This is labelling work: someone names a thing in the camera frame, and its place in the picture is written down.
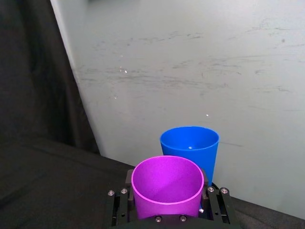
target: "bolt head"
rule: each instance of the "bolt head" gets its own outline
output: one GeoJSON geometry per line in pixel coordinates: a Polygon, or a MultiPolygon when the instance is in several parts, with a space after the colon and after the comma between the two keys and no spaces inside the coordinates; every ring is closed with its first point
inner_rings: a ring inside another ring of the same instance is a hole
{"type": "Polygon", "coordinates": [[[222,193],[224,193],[224,194],[226,194],[226,193],[228,193],[228,190],[226,189],[226,188],[222,188],[221,190],[220,190],[222,193]]]}
{"type": "Polygon", "coordinates": [[[214,188],[213,187],[208,187],[208,191],[209,192],[214,192],[214,188]]]}
{"type": "Polygon", "coordinates": [[[162,221],[162,217],[161,216],[156,216],[155,221],[157,223],[160,223],[162,221]]]}
{"type": "Polygon", "coordinates": [[[180,221],[185,222],[187,220],[186,216],[180,216],[180,221]]]}
{"type": "Polygon", "coordinates": [[[123,193],[123,194],[125,194],[125,193],[127,193],[128,191],[127,191],[127,189],[125,189],[125,188],[123,188],[122,190],[121,190],[121,193],[123,193]]]}
{"type": "Polygon", "coordinates": [[[109,196],[113,196],[114,195],[114,191],[113,190],[109,190],[108,195],[109,196]]]}

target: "dark table surface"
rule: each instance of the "dark table surface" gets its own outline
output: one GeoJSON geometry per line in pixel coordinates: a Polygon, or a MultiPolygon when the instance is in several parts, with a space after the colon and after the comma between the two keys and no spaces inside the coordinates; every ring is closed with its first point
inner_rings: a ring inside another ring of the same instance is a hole
{"type": "MultiPolygon", "coordinates": [[[[131,168],[42,138],[2,141],[0,229],[100,229],[106,193],[121,189],[131,168]]],[[[305,220],[233,204],[243,229],[305,229],[305,220]]]]}

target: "purple cup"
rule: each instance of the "purple cup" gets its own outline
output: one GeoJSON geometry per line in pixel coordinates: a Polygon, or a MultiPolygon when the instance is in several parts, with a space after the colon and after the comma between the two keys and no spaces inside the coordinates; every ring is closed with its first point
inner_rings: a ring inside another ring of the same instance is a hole
{"type": "Polygon", "coordinates": [[[133,170],[132,188],[138,218],[156,215],[198,217],[204,178],[201,169],[179,156],[156,156],[133,170]]]}

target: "blue cup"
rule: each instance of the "blue cup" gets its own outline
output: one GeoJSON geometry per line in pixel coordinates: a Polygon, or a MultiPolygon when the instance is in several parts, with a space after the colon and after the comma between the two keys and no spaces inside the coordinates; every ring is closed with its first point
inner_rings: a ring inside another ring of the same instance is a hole
{"type": "Polygon", "coordinates": [[[163,155],[185,157],[204,169],[212,184],[219,135],[201,126],[181,126],[160,136],[163,155]]]}

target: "plastic cup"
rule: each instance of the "plastic cup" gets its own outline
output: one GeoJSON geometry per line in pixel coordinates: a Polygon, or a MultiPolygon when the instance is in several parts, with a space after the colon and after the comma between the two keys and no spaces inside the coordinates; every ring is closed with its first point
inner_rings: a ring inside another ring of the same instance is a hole
{"type": "Polygon", "coordinates": [[[156,156],[133,170],[132,188],[138,218],[180,214],[198,217],[204,178],[192,161],[156,156]]]}
{"type": "Polygon", "coordinates": [[[160,137],[163,155],[182,156],[204,169],[212,184],[219,135],[201,126],[181,126],[165,131],[160,137]]]}

